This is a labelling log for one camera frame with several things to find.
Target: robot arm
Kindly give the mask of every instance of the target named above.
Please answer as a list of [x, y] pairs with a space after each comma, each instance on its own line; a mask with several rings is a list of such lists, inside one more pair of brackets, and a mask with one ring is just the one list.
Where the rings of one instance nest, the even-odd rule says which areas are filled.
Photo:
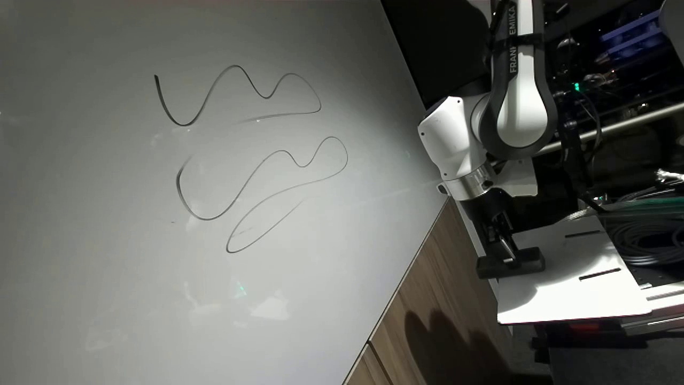
[[464, 204], [484, 257], [480, 277], [543, 269], [538, 249], [516, 249], [489, 158], [520, 161], [538, 152], [556, 129], [556, 104], [543, 71], [540, 0], [503, 0], [493, 12], [492, 91], [476, 103], [445, 99], [418, 134], [441, 169], [442, 185]]

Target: squiggle drawing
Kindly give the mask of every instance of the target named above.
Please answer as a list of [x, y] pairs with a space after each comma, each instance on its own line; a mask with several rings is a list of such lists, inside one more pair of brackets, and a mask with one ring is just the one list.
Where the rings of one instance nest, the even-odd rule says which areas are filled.
[[216, 77], [214, 84], [209, 86], [202, 103], [198, 104], [197, 112], [195, 112], [187, 122], [180, 122], [180, 119], [171, 112], [171, 109], [168, 109], [168, 104], [166, 104], [166, 99], [165, 99], [165, 91], [162, 91], [162, 86], [161, 86], [161, 79], [158, 79], [158, 74], [153, 74], [155, 93], [158, 93], [158, 101], [161, 101], [165, 112], [168, 116], [168, 119], [171, 119], [176, 126], [192, 126], [192, 123], [200, 118], [200, 112], [204, 111], [204, 106], [207, 106], [207, 103], [209, 103], [209, 99], [212, 99], [214, 87], [218, 86], [218, 80], [220, 80], [227, 72], [231, 72], [231, 71], [239, 71], [239, 72], [248, 79], [248, 84], [249, 84], [249, 87], [254, 90], [254, 93], [257, 93], [259, 99], [263, 99], [263, 101], [271, 101], [271, 99], [278, 93], [279, 86], [282, 86], [286, 79], [299, 79], [299, 80], [304, 80], [306, 87], [307, 87], [307, 90], [312, 91], [312, 96], [316, 99], [316, 104], [313, 104], [312, 109], [286, 111], [286, 112], [264, 112], [264, 116], [254, 116], [254, 118], [249, 118], [249, 119], [271, 119], [271, 118], [286, 118], [286, 116], [310, 116], [310, 112], [318, 112], [318, 111], [322, 109], [322, 103], [320, 103], [320, 99], [318, 99], [318, 91], [316, 91], [313, 86], [312, 86], [306, 77], [302, 77], [299, 72], [283, 72], [283, 74], [276, 80], [274, 90], [260, 91], [260, 90], [257, 87], [251, 74], [249, 74], [243, 66], [231, 64], [231, 66], [227, 66], [225, 71], [218, 72], [218, 77]]
[[279, 191], [271, 193], [268, 196], [260, 199], [257, 204], [251, 204], [251, 207], [234, 222], [234, 226], [232, 226], [232, 231], [231, 231], [231, 234], [229, 234], [229, 241], [227, 241], [227, 252], [229, 252], [229, 255], [238, 255], [238, 252], [241, 252], [241, 249], [248, 249], [248, 248], [254, 246], [257, 241], [260, 241], [264, 234], [268, 234], [268, 233], [271, 233], [279, 222], [283, 222], [304, 200], [297, 203], [297, 204], [293, 204], [283, 216], [279, 216], [268, 228], [264, 228], [264, 231], [263, 231], [260, 234], [257, 234], [251, 241], [248, 241], [248, 244], [241, 246], [241, 248], [232, 248], [231, 244], [232, 244], [234, 234], [239, 233], [241, 224], [243, 224], [260, 204], [264, 204], [266, 200], [271, 200], [271, 199], [276, 199], [276, 196], [279, 196], [279, 194], [283, 194], [283, 193], [291, 193], [291, 191], [297, 191], [297, 187], [304, 187], [304, 185], [312, 185], [312, 183], [320, 183], [320, 181], [325, 181], [325, 179], [332, 179], [332, 178], [340, 176], [340, 173], [347, 169], [347, 165], [349, 165], [349, 150], [347, 150], [343, 140], [341, 140], [340, 136], [334, 136], [334, 134], [332, 134], [332, 136], [325, 136], [325, 138], [316, 146], [313, 154], [312, 154], [306, 163], [299, 163], [288, 150], [276, 150], [276, 152], [266, 154], [266, 155], [251, 169], [251, 173], [249, 173], [249, 176], [246, 178], [246, 181], [239, 185], [238, 194], [229, 200], [229, 204], [227, 204], [225, 209], [220, 209], [218, 213], [198, 213], [198, 212], [195, 212], [195, 209], [189, 207], [185, 194], [184, 194], [182, 176], [184, 176], [184, 170], [185, 170], [185, 166], [187, 166], [187, 163], [189, 163], [192, 158], [187, 158], [187, 161], [180, 166], [180, 170], [176, 173], [176, 191], [177, 191], [177, 196], [180, 196], [180, 200], [184, 203], [184, 207], [187, 209], [189, 216], [195, 216], [197, 219], [204, 219], [204, 222], [218, 219], [218, 218], [223, 218], [225, 213], [229, 213], [229, 212], [234, 207], [234, 203], [239, 200], [239, 196], [243, 194], [243, 191], [249, 185], [249, 181], [254, 179], [254, 176], [257, 176], [268, 161], [274, 161], [276, 155], [283, 155], [283, 158], [288, 158], [291, 165], [294, 165], [297, 169], [307, 169], [307, 166], [318, 158], [320, 150], [322, 150], [325, 146], [328, 146], [328, 143], [338, 143], [338, 146], [341, 148], [341, 152], [343, 152], [341, 165], [340, 165], [334, 173], [327, 173], [327, 176], [316, 178], [316, 179], [299, 181], [299, 183], [293, 183], [293, 185], [288, 185], [288, 187], [279, 187]]

